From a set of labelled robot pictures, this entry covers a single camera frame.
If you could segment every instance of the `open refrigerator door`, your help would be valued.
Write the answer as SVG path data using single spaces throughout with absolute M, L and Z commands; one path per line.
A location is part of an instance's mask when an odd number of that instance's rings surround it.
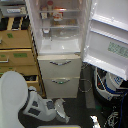
M 83 61 L 128 80 L 128 1 L 93 0 Z

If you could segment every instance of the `refrigerator shelf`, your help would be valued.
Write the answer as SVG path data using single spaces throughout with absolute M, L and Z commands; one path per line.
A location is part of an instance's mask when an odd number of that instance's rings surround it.
M 63 19 L 61 21 L 45 19 L 42 21 L 42 28 L 79 28 L 79 25 L 76 19 Z
M 75 16 L 63 16 L 63 19 L 62 20 L 68 20 L 68 19 L 78 19 L 78 15 L 75 15 Z M 46 19 L 42 19 L 42 20 L 54 20 L 54 17 L 51 16 L 51 17 L 47 17 Z
M 54 9 L 52 11 L 41 11 L 39 10 L 39 13 L 49 13 L 49 12 L 80 12 L 80 9 L 75 8 L 75 9 Z
M 72 40 L 78 39 L 79 29 L 77 28 L 66 28 L 66 29 L 50 29 L 49 33 L 43 33 L 45 39 L 51 38 L 51 40 Z

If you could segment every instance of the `refrigerator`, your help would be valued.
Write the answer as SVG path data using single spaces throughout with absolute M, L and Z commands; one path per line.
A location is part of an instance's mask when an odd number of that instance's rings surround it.
M 48 98 L 77 97 L 82 62 L 128 80 L 128 0 L 26 0 Z

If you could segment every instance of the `wooden cabinet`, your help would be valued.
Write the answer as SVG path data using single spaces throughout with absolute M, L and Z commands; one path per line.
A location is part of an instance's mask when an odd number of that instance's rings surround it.
M 34 86 L 42 96 L 45 96 L 33 44 L 30 28 L 0 31 L 0 76 L 7 71 L 16 71 L 27 77 L 28 87 Z
M 31 49 L 0 50 L 0 66 L 34 65 Z
M 28 30 L 0 31 L 0 49 L 31 48 Z

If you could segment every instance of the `drawer handle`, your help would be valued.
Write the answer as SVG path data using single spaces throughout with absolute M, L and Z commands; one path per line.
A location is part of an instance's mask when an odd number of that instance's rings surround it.
M 52 82 L 57 83 L 57 84 L 65 84 L 69 82 L 70 80 L 64 79 L 65 81 L 58 81 L 58 80 L 52 80 Z
M 9 59 L 5 60 L 5 61 L 0 61 L 0 63 L 8 63 Z
M 58 66 L 65 65 L 65 64 L 68 64 L 68 63 L 70 63 L 70 62 L 71 62 L 71 60 L 68 60 L 68 61 L 66 61 L 66 62 L 60 62 L 60 63 L 50 61 L 51 64 L 55 64 L 55 65 L 58 65 Z

